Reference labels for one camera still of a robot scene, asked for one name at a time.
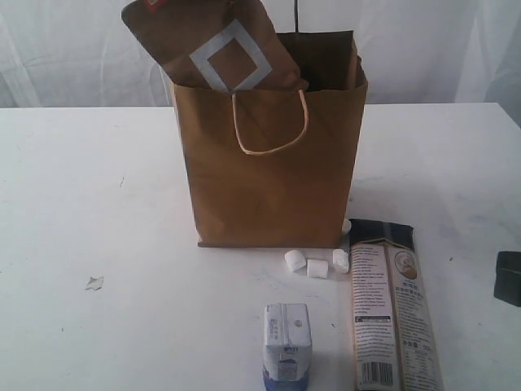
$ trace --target brown paper package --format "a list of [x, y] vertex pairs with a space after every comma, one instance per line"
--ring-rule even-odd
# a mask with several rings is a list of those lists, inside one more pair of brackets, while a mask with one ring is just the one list
[[179, 85], [227, 92], [307, 88], [259, 0], [137, 0], [121, 18]]
[[298, 92], [245, 90], [232, 98], [173, 86], [201, 246], [339, 242], [366, 77], [352, 32], [280, 39], [309, 80], [304, 100]]

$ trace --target white backdrop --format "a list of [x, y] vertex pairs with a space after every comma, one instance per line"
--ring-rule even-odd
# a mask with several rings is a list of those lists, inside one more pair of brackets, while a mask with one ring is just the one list
[[[0, 107], [164, 106], [128, 0], [0, 2]], [[292, 0], [264, 0], [291, 31]], [[371, 103], [498, 102], [521, 125], [519, 0], [300, 0], [301, 31], [354, 29]]]

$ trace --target table surface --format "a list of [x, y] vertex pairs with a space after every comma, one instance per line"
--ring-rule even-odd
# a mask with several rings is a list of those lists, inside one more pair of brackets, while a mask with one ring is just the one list
[[[448, 391], [521, 383], [521, 309], [493, 298], [520, 147], [493, 103], [366, 107], [348, 215], [415, 227]], [[197, 238], [171, 108], [1, 109], [0, 389], [262, 390], [275, 302], [309, 306], [309, 390], [352, 389], [345, 276]]]

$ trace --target red label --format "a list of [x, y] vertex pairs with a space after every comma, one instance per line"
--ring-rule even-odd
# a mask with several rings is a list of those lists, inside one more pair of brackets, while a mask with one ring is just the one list
[[155, 12], [159, 7], [165, 4], [168, 0], [143, 0], [150, 12]]

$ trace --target marshmallow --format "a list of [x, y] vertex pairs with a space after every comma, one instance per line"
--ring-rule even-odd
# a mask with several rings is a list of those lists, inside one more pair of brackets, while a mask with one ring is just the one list
[[299, 250], [291, 250], [284, 255], [286, 259], [287, 268], [290, 271], [295, 271], [306, 266], [306, 258]]
[[342, 233], [347, 234], [351, 230], [351, 222], [349, 219], [344, 219], [344, 224], [342, 224]]
[[333, 267], [339, 273], [349, 273], [349, 255], [341, 248], [333, 250]]
[[308, 259], [308, 277], [326, 279], [328, 267], [327, 261]]

